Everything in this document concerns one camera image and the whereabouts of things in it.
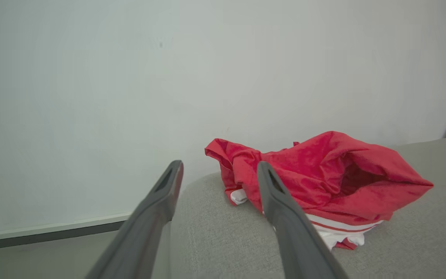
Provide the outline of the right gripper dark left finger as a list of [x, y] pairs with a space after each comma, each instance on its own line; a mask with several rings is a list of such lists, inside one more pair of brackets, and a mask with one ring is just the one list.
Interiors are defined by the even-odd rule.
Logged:
[[150, 279], [163, 228], [172, 220], [179, 198], [184, 164], [170, 162], [149, 194], [122, 224], [96, 261], [87, 279]]

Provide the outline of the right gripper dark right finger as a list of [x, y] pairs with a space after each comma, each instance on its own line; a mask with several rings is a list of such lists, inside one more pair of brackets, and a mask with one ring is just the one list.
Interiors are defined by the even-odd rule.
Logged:
[[287, 279], [346, 279], [302, 208], [280, 180], [271, 164], [257, 167], [262, 213], [275, 230]]

